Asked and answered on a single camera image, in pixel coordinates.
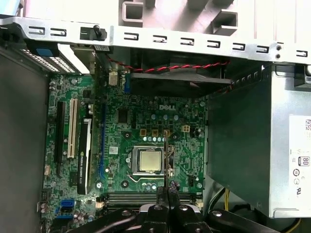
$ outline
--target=dell logo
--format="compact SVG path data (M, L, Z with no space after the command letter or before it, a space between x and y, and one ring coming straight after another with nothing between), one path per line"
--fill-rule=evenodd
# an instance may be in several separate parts
M176 111L175 106L174 105L162 105L160 104L159 107L160 110L170 110L170 111Z

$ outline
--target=blue pcie slot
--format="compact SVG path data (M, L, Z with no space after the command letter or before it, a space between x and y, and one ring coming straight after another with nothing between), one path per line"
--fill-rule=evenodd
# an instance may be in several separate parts
M74 207L74 199L65 199L60 202L61 207L73 208Z
M73 215L59 215L59 216L56 216L56 218L58 219L73 219Z
M105 151L105 130L106 130L106 110L107 106L106 104L102 105L102 145L101 145L101 159L100 159L100 165L99 165L99 176L101 179L104 179L104 151Z

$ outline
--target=blue sata port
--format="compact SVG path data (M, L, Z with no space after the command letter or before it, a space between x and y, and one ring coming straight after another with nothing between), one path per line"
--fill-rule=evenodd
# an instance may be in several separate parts
M56 216L57 219L73 219L73 215L59 215Z
M65 199L60 202L61 207L65 208L73 208L74 207L74 199Z

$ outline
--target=green motherboard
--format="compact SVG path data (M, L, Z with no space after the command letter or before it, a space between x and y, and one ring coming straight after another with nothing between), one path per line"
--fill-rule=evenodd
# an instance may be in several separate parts
M186 202L202 195L206 98L131 95L126 70L96 70L51 76L37 207L43 232L56 231L57 219L76 228L130 200L154 201L164 184L165 135L169 183Z

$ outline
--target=yellow wire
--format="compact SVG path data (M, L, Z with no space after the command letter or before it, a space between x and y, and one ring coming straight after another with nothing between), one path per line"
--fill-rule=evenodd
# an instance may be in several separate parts
M229 211L229 190L225 189L225 210Z
M299 226L300 222L301 222L301 219L300 219L291 229L289 229L289 230L286 231L285 233L290 233L290 232L292 232L293 230L295 230L295 229Z

